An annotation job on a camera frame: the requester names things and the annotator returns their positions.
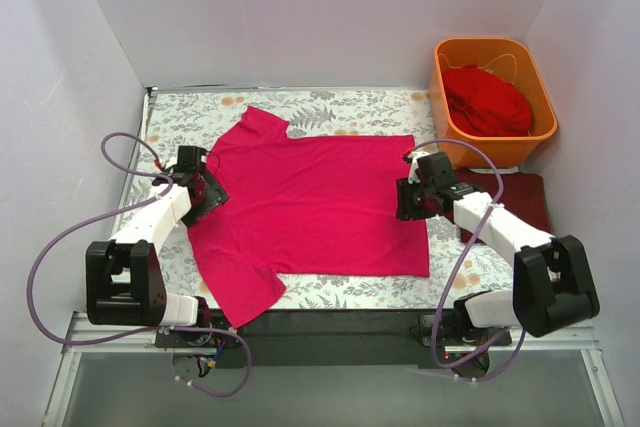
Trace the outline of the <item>pink t shirt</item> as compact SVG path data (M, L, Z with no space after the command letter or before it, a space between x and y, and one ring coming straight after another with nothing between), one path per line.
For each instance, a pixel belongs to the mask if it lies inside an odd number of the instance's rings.
M285 274L427 277L427 227L396 216L410 135L292 138L256 107L207 164L228 200L188 230L196 265L234 327L272 307Z

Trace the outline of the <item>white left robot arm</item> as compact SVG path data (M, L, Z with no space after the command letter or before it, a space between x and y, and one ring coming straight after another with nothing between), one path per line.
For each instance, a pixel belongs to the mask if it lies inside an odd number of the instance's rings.
M178 327L193 347L213 333L209 307L197 296L169 293L159 253L179 225L192 227L229 199L206 166L207 151L178 148L169 173L152 182L150 203L108 241L93 242L85 256L87 314L96 325Z

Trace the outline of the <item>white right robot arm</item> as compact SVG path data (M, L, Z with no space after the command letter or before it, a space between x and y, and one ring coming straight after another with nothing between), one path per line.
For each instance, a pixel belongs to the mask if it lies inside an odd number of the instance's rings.
M510 290L455 301L452 330L475 344L489 328L521 327L534 337L595 318L600 302L582 242L524 222L481 188L458 179L444 152L413 151L396 183L402 221L451 215L454 224L492 248L513 270Z

